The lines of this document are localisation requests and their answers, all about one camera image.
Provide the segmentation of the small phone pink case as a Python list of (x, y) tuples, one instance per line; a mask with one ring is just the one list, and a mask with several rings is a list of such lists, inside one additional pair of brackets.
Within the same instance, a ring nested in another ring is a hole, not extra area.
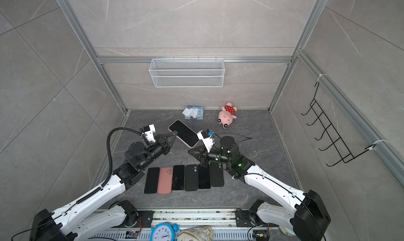
[(180, 120), (173, 122), (168, 129), (171, 132), (176, 131), (177, 137), (189, 148), (196, 146), (199, 142), (197, 134)]

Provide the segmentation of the black phone case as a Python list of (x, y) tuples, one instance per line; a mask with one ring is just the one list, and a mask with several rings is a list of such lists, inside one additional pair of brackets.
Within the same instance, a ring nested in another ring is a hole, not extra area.
[(198, 190), (198, 165), (186, 165), (185, 167), (185, 191)]

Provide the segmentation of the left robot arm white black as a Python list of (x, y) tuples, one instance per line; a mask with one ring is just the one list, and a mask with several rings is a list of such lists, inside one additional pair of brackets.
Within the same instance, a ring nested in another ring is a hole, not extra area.
[(123, 127), (112, 129), (106, 141), (108, 174), (104, 181), (76, 200), (49, 212), (47, 209), (37, 213), (32, 227), (27, 230), (32, 241), (82, 241), (94, 234), (123, 223), (133, 223), (137, 219), (137, 210), (128, 201), (118, 203), (111, 210), (91, 216), (95, 210), (110, 199), (129, 190), (143, 176), (144, 170), (161, 155), (167, 155), (177, 137), (177, 131), (154, 135), (152, 125), (141, 132), (131, 130), (143, 138), (133, 143), (126, 161), (113, 169), (110, 138)]

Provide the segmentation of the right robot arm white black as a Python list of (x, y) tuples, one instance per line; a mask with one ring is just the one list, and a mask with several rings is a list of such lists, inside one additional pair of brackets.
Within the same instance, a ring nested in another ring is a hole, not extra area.
[(220, 163), (233, 179), (255, 187), (279, 205), (257, 202), (251, 207), (251, 218), (256, 225), (271, 223), (290, 229), (301, 241), (325, 240), (331, 217), (318, 193), (293, 188), (266, 173), (245, 157), (231, 136), (224, 136), (215, 147), (213, 140), (188, 150), (201, 165)]

